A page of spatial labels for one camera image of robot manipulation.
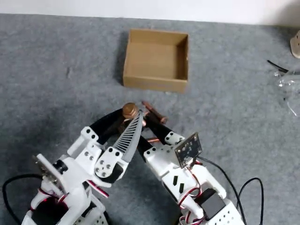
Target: copper cylinder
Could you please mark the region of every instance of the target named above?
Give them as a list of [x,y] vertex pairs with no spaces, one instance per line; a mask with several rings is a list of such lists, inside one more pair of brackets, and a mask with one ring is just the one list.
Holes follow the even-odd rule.
[[134,103],[129,102],[123,106],[122,114],[126,119],[133,119],[138,114],[138,111],[138,107]]

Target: copper bolt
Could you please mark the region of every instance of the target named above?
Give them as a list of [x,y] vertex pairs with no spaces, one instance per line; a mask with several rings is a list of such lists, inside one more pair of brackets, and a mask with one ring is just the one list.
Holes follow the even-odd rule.
[[142,104],[146,107],[146,109],[148,109],[151,113],[153,113],[158,118],[160,123],[165,124],[167,122],[168,118],[166,116],[161,115],[158,111],[156,111],[156,109],[153,108],[153,106],[150,105],[149,102],[142,101]]
[[129,102],[123,106],[122,114],[126,119],[133,119],[137,115],[138,111],[137,106],[134,103]]
[[149,143],[160,142],[160,140],[157,137],[147,138],[147,141]]

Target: clear plastic object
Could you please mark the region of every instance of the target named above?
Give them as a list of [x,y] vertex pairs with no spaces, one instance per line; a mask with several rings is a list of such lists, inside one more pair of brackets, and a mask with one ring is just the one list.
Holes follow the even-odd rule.
[[284,75],[279,76],[277,86],[283,92],[283,100],[286,102],[290,111],[297,117],[300,116],[300,65],[298,69],[290,70]]

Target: screw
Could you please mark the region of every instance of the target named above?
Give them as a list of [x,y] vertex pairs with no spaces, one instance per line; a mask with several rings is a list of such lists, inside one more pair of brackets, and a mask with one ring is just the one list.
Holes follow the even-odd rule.
[[168,120],[166,116],[161,115],[149,102],[142,101],[142,104],[148,109],[151,113],[153,113],[160,121],[160,123],[165,124]]

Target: gray carpet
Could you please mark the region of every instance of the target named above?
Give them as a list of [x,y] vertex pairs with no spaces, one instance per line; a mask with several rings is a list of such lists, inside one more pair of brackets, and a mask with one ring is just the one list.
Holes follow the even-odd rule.
[[[185,94],[121,85],[128,30],[177,30],[190,35]],[[265,184],[264,225],[299,223],[300,126],[278,100],[273,60],[292,67],[295,29],[139,19],[0,15],[0,182],[35,173],[32,155],[56,160],[80,130],[124,103],[148,100],[169,117],[168,126],[199,132],[203,154],[219,163],[239,189],[258,176]],[[233,192],[223,175],[208,166]],[[38,181],[9,186],[22,218]],[[178,207],[135,155],[124,178],[104,201],[117,225],[168,225]],[[242,197],[249,225],[259,224],[260,189]],[[1,200],[1,224],[13,224]]]

